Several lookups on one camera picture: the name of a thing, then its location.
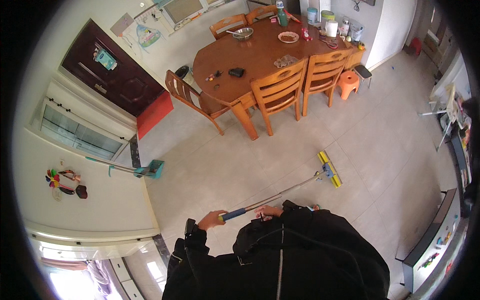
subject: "wooden chair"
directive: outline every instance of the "wooden chair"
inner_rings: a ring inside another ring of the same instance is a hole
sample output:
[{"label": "wooden chair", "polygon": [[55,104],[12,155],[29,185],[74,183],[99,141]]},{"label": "wooden chair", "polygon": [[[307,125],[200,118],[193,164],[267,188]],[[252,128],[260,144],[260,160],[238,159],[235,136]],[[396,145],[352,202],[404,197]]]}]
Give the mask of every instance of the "wooden chair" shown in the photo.
[{"label": "wooden chair", "polygon": [[[227,112],[230,107],[219,104],[204,92],[198,94],[198,92],[195,91],[194,88],[192,88],[185,81],[180,79],[180,77],[178,77],[171,70],[167,70],[165,84],[167,85],[167,89],[172,96],[185,103],[189,107],[195,109],[202,115],[206,116],[218,129],[218,132],[223,135],[223,130],[215,122],[215,119],[223,113]],[[194,94],[198,98],[198,103],[200,107],[197,107],[193,103],[190,93]]]},{"label": "wooden chair", "polygon": [[308,61],[307,79],[303,91],[303,112],[307,116],[308,96],[324,92],[328,95],[328,107],[332,106],[336,82],[347,63],[351,49],[312,55]]},{"label": "wooden chair", "polygon": [[223,18],[219,22],[210,26],[210,31],[212,32],[215,39],[220,39],[220,38],[222,38],[226,35],[229,35],[229,33],[226,33],[225,31],[217,33],[217,31],[219,29],[228,27],[228,26],[230,26],[232,24],[235,24],[235,23],[238,23],[238,22],[242,22],[242,24],[231,27],[231,28],[226,28],[225,30],[235,31],[235,30],[238,30],[240,28],[244,28],[244,27],[248,26],[247,19],[245,19],[245,14],[244,13],[237,14],[237,15],[227,17],[227,18]]},{"label": "wooden chair", "polygon": [[272,136],[269,115],[295,104],[295,119],[300,120],[300,89],[307,71],[307,59],[251,82],[253,95],[262,112],[268,135]]},{"label": "wooden chair", "polygon": [[252,25],[254,22],[254,19],[261,19],[259,17],[266,15],[267,13],[273,12],[273,14],[276,14],[277,11],[278,9],[276,8],[276,5],[258,7],[246,15],[248,25]]}]

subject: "person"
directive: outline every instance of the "person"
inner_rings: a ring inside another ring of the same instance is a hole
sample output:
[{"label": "person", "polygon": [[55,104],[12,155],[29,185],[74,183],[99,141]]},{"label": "person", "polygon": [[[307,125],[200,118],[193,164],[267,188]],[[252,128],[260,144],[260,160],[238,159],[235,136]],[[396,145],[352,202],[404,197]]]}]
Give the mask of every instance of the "person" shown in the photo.
[{"label": "person", "polygon": [[240,229],[233,253],[208,255],[206,231],[219,210],[189,219],[168,264],[163,299],[386,299],[381,255],[343,217],[289,200],[263,205]]}]

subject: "brown door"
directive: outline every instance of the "brown door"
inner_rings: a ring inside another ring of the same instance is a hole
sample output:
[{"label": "brown door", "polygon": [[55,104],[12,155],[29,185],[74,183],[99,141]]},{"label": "brown door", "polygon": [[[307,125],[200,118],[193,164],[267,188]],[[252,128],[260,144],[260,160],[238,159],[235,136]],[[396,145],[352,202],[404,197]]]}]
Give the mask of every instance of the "brown door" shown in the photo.
[{"label": "brown door", "polygon": [[[117,61],[113,70],[107,70],[100,62],[94,61],[95,49],[101,48]],[[92,20],[73,42],[62,66],[136,117],[165,90]]]}]

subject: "dining table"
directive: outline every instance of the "dining table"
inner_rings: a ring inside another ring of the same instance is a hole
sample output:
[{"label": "dining table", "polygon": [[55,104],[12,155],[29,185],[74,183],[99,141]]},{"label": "dining table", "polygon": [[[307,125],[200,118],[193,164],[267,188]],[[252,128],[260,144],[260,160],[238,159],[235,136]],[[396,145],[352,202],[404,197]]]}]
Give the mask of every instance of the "dining table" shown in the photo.
[{"label": "dining table", "polygon": [[[296,17],[297,23],[290,20],[281,27],[278,22],[272,23],[269,18],[261,19],[249,27],[253,35],[249,40],[237,41],[228,35],[198,51],[193,62],[193,78],[201,90],[220,104],[229,106],[252,140],[258,138],[250,114],[246,111],[256,104],[250,82],[264,78],[278,68],[274,65],[277,59],[289,54],[299,60],[314,54],[325,54],[346,49],[347,45],[337,37],[338,48],[331,49],[319,39],[318,29],[307,23],[306,17]],[[308,28],[313,40],[306,41],[301,35],[302,28]],[[278,39],[282,32],[290,31],[299,35],[298,41],[284,43]],[[244,69],[242,77],[229,75],[234,68]],[[222,72],[213,80],[205,80],[216,71]]]}]

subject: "chair backrest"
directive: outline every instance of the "chair backrest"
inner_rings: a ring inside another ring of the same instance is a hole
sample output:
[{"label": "chair backrest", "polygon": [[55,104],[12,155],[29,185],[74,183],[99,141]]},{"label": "chair backrest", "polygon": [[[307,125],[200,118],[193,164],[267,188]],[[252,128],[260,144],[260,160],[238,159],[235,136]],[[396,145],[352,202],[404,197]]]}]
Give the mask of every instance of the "chair backrest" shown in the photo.
[{"label": "chair backrest", "polygon": [[261,19],[259,17],[264,16],[268,13],[276,14],[277,11],[278,9],[276,8],[276,5],[258,7],[246,15],[248,25],[252,25],[254,19]]},{"label": "chair backrest", "polygon": [[[238,23],[238,22],[242,22],[242,24],[234,26],[234,27],[229,27],[229,26],[231,26],[235,23]],[[230,16],[230,17],[227,17],[227,18],[223,18],[219,22],[210,26],[210,31],[212,32],[215,39],[220,39],[220,38],[226,36],[228,33],[226,33],[225,31],[217,33],[217,31],[219,29],[225,28],[225,30],[235,31],[235,30],[243,28],[247,25],[248,25],[248,23],[247,23],[247,19],[245,19],[245,14],[242,13],[242,14],[237,14],[237,15]]]},{"label": "chair backrest", "polygon": [[338,50],[335,52],[312,55],[308,61],[307,81],[306,85],[310,85],[312,81],[328,80],[324,85],[335,85],[345,64],[351,49]]},{"label": "chair backrest", "polygon": [[282,103],[289,102],[299,97],[305,72],[307,70],[307,60],[302,59],[295,64],[282,68],[262,79],[252,81],[252,91],[255,95],[258,105],[262,108],[266,103],[278,100],[289,94],[294,94]]},{"label": "chair backrest", "polygon": [[165,84],[167,85],[167,89],[170,94],[176,99],[180,100],[181,102],[185,103],[186,105],[190,106],[195,110],[201,110],[194,104],[194,102],[192,101],[192,96],[190,95],[191,92],[199,98],[200,95],[198,94],[198,92],[195,91],[194,88],[188,85],[188,83],[183,81],[171,70],[167,70],[167,75],[165,76]]}]

